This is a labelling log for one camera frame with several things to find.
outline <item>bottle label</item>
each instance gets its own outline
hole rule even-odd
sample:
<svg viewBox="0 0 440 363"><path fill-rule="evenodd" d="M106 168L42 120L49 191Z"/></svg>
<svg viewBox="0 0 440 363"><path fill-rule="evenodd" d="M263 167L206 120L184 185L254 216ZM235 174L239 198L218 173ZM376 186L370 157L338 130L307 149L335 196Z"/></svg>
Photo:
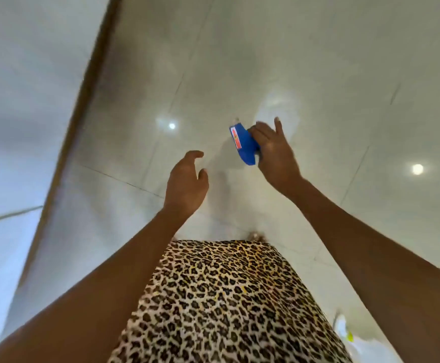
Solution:
<svg viewBox="0 0 440 363"><path fill-rule="evenodd" d="M234 126L230 127L231 135L233 136L233 140L235 141L235 146L237 146L237 149L241 149L242 146L240 145L240 139L238 138L237 130Z"/></svg>

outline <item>wall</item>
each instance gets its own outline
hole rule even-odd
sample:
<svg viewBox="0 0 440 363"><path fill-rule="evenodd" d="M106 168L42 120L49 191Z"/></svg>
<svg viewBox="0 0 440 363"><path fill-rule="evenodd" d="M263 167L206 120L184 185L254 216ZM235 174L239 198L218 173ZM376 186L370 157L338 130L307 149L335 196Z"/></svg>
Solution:
<svg viewBox="0 0 440 363"><path fill-rule="evenodd" d="M45 202L107 2L0 0L0 217ZM0 220L0 301L11 302L39 217Z"/></svg>

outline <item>wooden trim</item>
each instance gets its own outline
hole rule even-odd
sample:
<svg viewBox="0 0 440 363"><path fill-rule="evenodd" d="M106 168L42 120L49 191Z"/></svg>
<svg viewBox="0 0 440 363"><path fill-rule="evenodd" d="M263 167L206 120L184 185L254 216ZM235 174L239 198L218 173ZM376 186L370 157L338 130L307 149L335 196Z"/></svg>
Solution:
<svg viewBox="0 0 440 363"><path fill-rule="evenodd" d="M48 190L47 199L45 200L42 215L40 217L40 221L38 222L35 236L30 246L18 286L22 285L23 281L27 277L30 265L35 258L40 240L44 234L48 219L52 213L58 189L62 181L64 168L67 163L67 158L77 137L78 129L81 127L84 116L87 113L89 103L94 95L94 90L100 76L102 65L107 55L111 37L114 32L114 26L117 23L121 1L122 0L109 0L99 33L97 34L91 59L89 60L89 64L84 74L84 79L78 93L75 108L67 128L67 134L60 150L50 189Z"/></svg>

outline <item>right arm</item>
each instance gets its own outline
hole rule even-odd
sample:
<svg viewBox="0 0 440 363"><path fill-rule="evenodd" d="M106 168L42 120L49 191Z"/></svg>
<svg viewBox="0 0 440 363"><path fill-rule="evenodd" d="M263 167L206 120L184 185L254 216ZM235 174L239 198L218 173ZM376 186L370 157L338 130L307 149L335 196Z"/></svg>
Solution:
<svg viewBox="0 0 440 363"><path fill-rule="evenodd" d="M300 172L278 119L249 129L259 168L314 228L400 357L440 362L440 269L346 213Z"/></svg>

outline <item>leopard print dress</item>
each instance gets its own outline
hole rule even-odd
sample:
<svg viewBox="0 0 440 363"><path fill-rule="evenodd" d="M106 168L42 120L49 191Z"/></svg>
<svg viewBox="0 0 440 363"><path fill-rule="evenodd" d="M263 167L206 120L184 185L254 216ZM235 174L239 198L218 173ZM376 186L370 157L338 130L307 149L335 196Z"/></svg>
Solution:
<svg viewBox="0 0 440 363"><path fill-rule="evenodd" d="M109 363L351 362L289 263L258 241L173 240Z"/></svg>

